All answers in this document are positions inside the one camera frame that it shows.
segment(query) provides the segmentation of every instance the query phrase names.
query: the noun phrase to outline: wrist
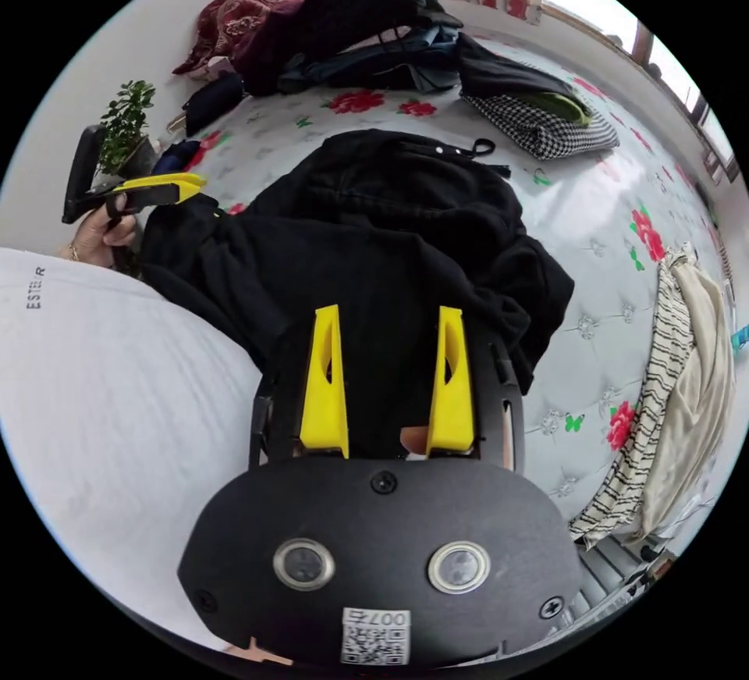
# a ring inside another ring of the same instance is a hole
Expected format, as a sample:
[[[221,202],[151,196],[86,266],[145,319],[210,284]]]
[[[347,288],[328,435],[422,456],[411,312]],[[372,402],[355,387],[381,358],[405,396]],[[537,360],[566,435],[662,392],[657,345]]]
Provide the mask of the wrist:
[[[59,258],[64,258],[66,261],[80,261],[77,248],[73,243],[68,243],[59,253]]]

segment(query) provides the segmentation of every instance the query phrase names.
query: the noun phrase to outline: green fabric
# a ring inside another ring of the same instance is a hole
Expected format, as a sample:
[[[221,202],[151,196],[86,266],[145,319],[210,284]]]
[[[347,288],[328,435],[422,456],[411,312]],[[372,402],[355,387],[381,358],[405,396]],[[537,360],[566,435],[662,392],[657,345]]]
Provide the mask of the green fabric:
[[[578,126],[589,126],[591,122],[590,109],[583,102],[565,97],[555,92],[524,92],[514,94],[518,100],[540,108],[550,115],[569,120]]]

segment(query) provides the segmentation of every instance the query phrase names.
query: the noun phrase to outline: potted plant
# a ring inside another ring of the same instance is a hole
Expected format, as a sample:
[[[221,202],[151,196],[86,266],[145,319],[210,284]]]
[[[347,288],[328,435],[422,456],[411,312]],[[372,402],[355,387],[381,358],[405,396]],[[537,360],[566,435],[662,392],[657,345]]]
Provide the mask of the potted plant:
[[[144,133],[146,110],[156,92],[146,81],[129,81],[101,117],[105,129],[99,151],[99,169],[107,175],[132,180],[146,176],[156,163],[156,151]]]

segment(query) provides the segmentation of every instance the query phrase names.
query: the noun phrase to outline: qr code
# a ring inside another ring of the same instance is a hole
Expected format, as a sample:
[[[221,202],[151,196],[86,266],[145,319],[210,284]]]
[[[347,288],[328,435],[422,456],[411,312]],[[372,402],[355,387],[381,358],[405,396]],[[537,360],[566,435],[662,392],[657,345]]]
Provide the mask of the qr code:
[[[410,616],[404,611],[346,609],[343,615],[344,664],[408,664]]]

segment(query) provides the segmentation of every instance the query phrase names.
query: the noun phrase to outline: green plant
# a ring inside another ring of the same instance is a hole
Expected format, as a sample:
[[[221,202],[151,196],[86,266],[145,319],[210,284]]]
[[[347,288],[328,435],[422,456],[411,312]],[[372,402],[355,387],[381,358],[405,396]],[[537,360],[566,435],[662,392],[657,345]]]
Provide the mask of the green plant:
[[[99,151],[99,168],[107,175],[116,175],[143,138],[146,110],[153,107],[151,99],[156,89],[146,81],[129,81],[109,103],[109,110],[101,117],[105,129]]]

